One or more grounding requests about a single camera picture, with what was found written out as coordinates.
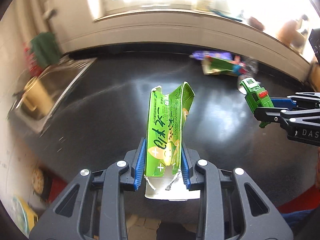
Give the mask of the red cabinet doors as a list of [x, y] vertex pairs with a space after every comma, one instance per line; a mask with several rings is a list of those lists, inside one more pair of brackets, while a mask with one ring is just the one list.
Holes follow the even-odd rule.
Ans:
[[292, 213], [304, 210], [313, 210], [319, 206], [320, 192], [313, 185], [297, 198], [277, 207], [280, 213]]

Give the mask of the pink foil snack bag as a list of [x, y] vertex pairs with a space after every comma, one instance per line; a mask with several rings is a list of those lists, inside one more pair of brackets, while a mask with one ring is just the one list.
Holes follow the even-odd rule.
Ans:
[[247, 73], [246, 64], [241, 61], [241, 57], [236, 55], [233, 60], [233, 73], [237, 76]]

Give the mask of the wooden utensil holder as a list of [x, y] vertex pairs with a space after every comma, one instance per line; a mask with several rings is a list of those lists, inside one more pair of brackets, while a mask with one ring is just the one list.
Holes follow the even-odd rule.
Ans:
[[286, 46], [301, 47], [305, 43], [305, 36], [297, 31], [297, 21], [286, 22], [277, 33], [277, 39]]

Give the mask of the jar of red beans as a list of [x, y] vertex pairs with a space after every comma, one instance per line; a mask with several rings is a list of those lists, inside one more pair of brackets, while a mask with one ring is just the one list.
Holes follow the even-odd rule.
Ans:
[[254, 17], [250, 17], [247, 20], [247, 23], [248, 23], [249, 26], [251, 26], [251, 27], [253, 27], [253, 28], [255, 28], [255, 29], [259, 30], [259, 31], [264, 31], [265, 30], [265, 26]]

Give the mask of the green toy truck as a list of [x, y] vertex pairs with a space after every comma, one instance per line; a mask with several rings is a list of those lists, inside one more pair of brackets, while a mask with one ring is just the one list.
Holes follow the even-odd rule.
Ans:
[[247, 77], [240, 82], [246, 92], [245, 100], [254, 114], [258, 107], [274, 108], [268, 91], [259, 85], [259, 83], [252, 77]]

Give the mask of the green cloth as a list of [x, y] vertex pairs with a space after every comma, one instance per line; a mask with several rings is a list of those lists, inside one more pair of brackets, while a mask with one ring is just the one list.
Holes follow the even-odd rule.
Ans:
[[37, 64], [45, 69], [57, 64], [62, 57], [55, 35], [51, 32], [41, 32], [31, 41], [31, 51], [35, 54]]

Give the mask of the purple snack bag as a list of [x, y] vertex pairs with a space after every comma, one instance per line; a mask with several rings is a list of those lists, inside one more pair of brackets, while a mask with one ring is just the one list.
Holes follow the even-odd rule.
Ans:
[[232, 55], [229, 52], [226, 51], [210, 51], [210, 50], [197, 50], [194, 51], [191, 55], [189, 55], [190, 58], [196, 59], [196, 60], [203, 60], [205, 57], [212, 57], [212, 58], [218, 58], [222, 60], [232, 60]]

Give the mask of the red box with floral lid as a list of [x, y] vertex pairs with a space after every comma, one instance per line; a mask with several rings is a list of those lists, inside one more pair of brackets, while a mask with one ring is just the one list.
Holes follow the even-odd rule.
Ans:
[[67, 183], [52, 172], [38, 167], [33, 170], [32, 186], [34, 193], [45, 204], [51, 204], [67, 186]]

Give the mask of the stainless steel sink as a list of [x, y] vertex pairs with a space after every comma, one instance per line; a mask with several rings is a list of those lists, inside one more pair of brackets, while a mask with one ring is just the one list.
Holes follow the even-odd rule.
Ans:
[[38, 77], [27, 82], [22, 95], [12, 106], [9, 118], [17, 119], [36, 134], [42, 134], [58, 107], [96, 60], [96, 57], [74, 60], [64, 56], [57, 64], [47, 67]]

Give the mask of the yellow cardboard box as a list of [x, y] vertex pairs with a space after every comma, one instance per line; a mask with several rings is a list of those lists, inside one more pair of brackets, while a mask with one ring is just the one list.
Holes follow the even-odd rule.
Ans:
[[22, 198], [12, 198], [13, 220], [25, 236], [29, 236], [31, 230], [38, 222], [38, 215]]

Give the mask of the green torn carton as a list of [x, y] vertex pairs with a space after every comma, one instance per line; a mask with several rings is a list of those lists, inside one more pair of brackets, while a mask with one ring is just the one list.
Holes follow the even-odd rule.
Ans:
[[183, 178], [182, 131], [194, 92], [184, 82], [173, 92], [151, 90], [146, 133], [145, 197], [174, 202], [199, 199], [200, 191], [187, 188]]

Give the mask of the clear plastic cup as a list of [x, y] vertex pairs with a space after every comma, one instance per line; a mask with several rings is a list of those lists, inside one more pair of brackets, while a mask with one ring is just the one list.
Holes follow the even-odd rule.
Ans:
[[258, 62], [256, 59], [252, 58], [252, 57], [247, 57], [245, 60], [244, 60], [244, 68], [245, 68], [245, 74], [247, 76], [250, 76], [250, 77], [255, 77], [259, 71], [259, 68], [258, 68]]

